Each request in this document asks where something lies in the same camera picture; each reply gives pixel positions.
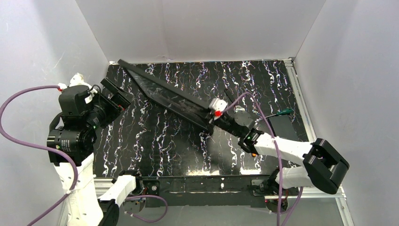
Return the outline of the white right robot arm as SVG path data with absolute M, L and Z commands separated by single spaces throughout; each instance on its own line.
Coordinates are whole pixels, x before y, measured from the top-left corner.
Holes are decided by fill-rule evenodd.
M 238 145 L 244 152 L 281 157 L 298 165 L 283 167 L 270 175 L 271 185 L 283 189 L 316 187 L 327 194 L 337 193 L 350 165 L 327 140 L 317 138 L 314 142 L 300 142 L 257 130 L 248 112 L 238 111 L 231 117 L 226 113 L 227 102 L 217 97 L 208 108 L 213 116 L 211 122 L 238 137 Z

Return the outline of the black picture frame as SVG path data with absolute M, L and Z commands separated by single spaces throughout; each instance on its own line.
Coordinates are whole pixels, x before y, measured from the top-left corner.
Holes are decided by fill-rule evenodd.
M 118 61 L 118 64 L 127 71 L 149 100 L 172 111 L 208 134 L 213 134 L 214 124 L 210 122 L 209 102 L 179 90 L 122 59 Z

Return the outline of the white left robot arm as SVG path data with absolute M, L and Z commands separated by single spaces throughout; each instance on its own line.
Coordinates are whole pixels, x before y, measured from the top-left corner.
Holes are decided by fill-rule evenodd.
M 72 160 L 68 162 L 49 153 L 67 192 L 69 226 L 116 225 L 120 207 L 136 189 L 135 174 L 122 172 L 103 195 L 96 194 L 93 173 L 96 131 L 106 128 L 131 104 L 128 94 L 110 80 L 103 79 L 101 84 L 111 92 L 111 97 L 103 95 L 98 86 L 86 83 L 80 73 L 71 78 L 69 85 L 60 84 L 61 113 L 50 124 L 47 146 Z

